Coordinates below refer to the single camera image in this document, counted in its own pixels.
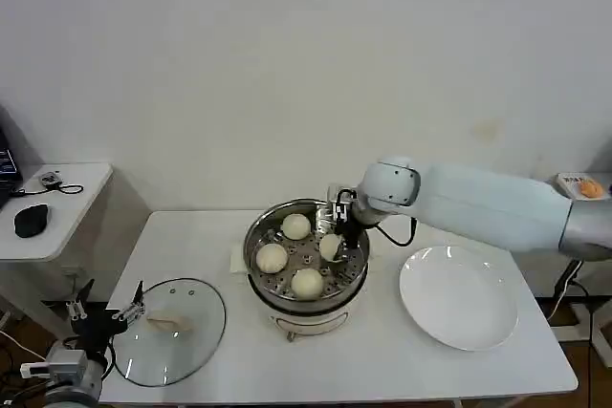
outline laptop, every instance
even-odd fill
[[[0,128],[0,209],[7,203],[12,191],[21,184],[22,180],[9,142]]]

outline white wall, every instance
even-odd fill
[[[0,0],[0,99],[153,209],[323,196],[390,152],[542,179],[609,139],[611,31],[610,0]]]

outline floor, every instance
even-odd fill
[[[559,310],[556,316],[556,322],[553,325],[570,325],[575,320],[573,314],[567,309]],[[34,324],[30,319],[25,318],[19,322],[11,322],[5,329],[7,333],[14,336],[23,345],[33,349],[39,354],[46,355],[51,345],[54,343],[53,338],[38,325]],[[4,336],[0,335],[0,350],[6,348],[13,357],[13,373],[11,371],[11,362],[6,352],[0,352],[0,382],[2,391],[2,400],[10,397],[16,391],[24,386],[24,381],[18,374],[19,364],[22,362],[32,362],[30,355],[22,351],[12,344]],[[516,405],[519,408],[586,408],[587,405],[587,351],[586,343],[564,343],[562,344],[563,351],[567,355],[574,371],[579,379],[579,388],[571,393],[558,396],[547,397],[531,397]],[[592,372],[593,372],[593,408],[609,408],[612,407],[612,369],[606,369],[601,364],[597,354],[592,352]],[[29,400],[26,408],[39,408],[42,406],[42,397]],[[473,407],[476,404],[475,400],[464,401],[466,408]],[[411,407],[411,408],[449,408],[452,403],[447,401],[428,402],[428,403],[368,403],[361,405],[350,405],[359,407]]]

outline small white table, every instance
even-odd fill
[[[112,173],[107,163],[44,164],[24,171],[26,191],[43,189],[38,176],[57,172],[64,184],[79,184],[83,191],[66,195],[58,191],[44,195],[13,198],[0,209],[0,295],[58,338],[71,334],[61,321],[41,301],[39,289],[25,276],[12,269],[14,263],[46,262],[57,257],[74,234]],[[47,204],[49,223],[45,230],[32,238],[21,239],[14,232],[15,215],[32,205]]]

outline cable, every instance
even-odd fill
[[[12,370],[14,368],[15,361],[12,358],[11,351],[9,351],[9,348],[7,348],[4,344],[0,344],[0,351],[4,351],[6,353],[6,355],[7,355],[7,357],[9,358],[9,368],[8,368],[8,370],[6,372],[4,372],[4,373],[8,373],[10,370]]]
[[[408,246],[410,246],[412,244],[412,240],[414,239],[414,236],[417,234],[417,219],[415,219],[414,217],[410,217],[410,239],[408,239],[405,243],[400,243],[400,242],[396,241],[395,239],[393,239],[391,236],[389,236],[389,234],[380,227],[380,224],[376,224],[376,225],[374,225],[374,227],[380,233],[382,233],[382,235],[386,239],[391,241],[396,246],[399,246],[399,247],[408,247]]]
[[[12,336],[10,336],[8,333],[0,330],[0,333],[3,334],[6,338],[8,338],[10,341],[12,341],[13,343],[15,343],[17,346],[19,346],[21,349],[23,349],[24,351],[29,352],[32,355],[35,355],[36,357],[38,357],[40,360],[44,361],[45,357],[43,357],[42,355],[35,353],[32,349],[28,349],[25,346],[23,346],[22,344],[19,343],[19,341],[17,341],[15,338],[13,338]]]
[[[61,344],[64,346],[64,348],[74,349],[74,348],[71,348],[70,346],[68,346],[68,343],[72,343],[72,342],[77,341],[77,340],[78,340],[78,336],[68,336],[67,338],[64,338],[62,340]]]
[[[0,375],[0,382],[4,384],[3,388],[13,388],[13,389],[24,389],[29,385],[29,381],[27,379],[23,379],[21,377],[21,372],[18,370],[10,369],[7,372],[4,372]]]
[[[580,268],[582,268],[583,264],[584,262],[576,263],[573,265],[572,268],[570,268],[572,266],[570,264],[568,265],[568,268],[561,275],[561,277],[564,278],[563,287],[561,289],[561,292],[556,293],[558,294],[558,299],[557,299],[557,302],[555,303],[555,306],[553,307],[553,311],[548,315],[548,317],[546,317],[547,322],[550,322],[553,316],[557,313],[558,307],[561,305],[561,301],[565,297],[565,293],[567,293],[567,288],[570,286],[570,284],[576,284],[576,285],[578,284],[577,282],[574,281],[574,279],[576,278],[576,275],[578,274],[578,271],[580,271]]]
[[[584,296],[588,299],[591,295],[589,294],[588,290],[580,283],[577,281],[570,281],[570,284],[573,286],[578,287],[580,290],[582,290],[584,292]],[[587,357],[586,357],[586,371],[587,371],[587,377],[586,377],[586,381],[588,384],[588,388],[587,388],[587,396],[588,396],[588,401],[587,401],[587,406],[588,408],[591,408],[591,403],[592,403],[592,385],[593,385],[593,381],[592,381],[592,377],[591,377],[591,353],[592,350],[591,348],[593,347],[593,312],[591,311],[591,309],[587,306],[587,310],[589,311],[589,345],[587,348]]]
[[[57,389],[58,387],[64,387],[71,385],[71,381],[59,381],[55,384],[47,385],[47,382],[41,382],[40,384],[36,384],[35,386],[29,387],[28,389],[24,389],[21,392],[18,392],[14,395],[11,400],[11,405],[15,403],[25,403],[27,400],[38,397],[45,392],[52,391],[53,389]],[[25,397],[23,400],[17,400],[19,397]]]
[[[45,190],[40,190],[40,191],[26,191],[23,188],[20,188],[18,190],[13,190],[11,192],[11,197],[12,198],[22,198],[24,196],[44,195],[45,193],[50,193],[56,190],[59,191],[60,193],[63,193],[64,195],[77,195],[84,189],[85,188],[83,187],[83,185],[60,185],[56,188],[47,188]]]
[[[115,353],[115,347],[113,346],[113,343],[111,341],[108,342],[108,349],[111,351],[111,363],[104,372],[104,375],[102,375],[102,381],[111,374],[111,372],[113,371],[113,367],[117,363],[117,354]]]

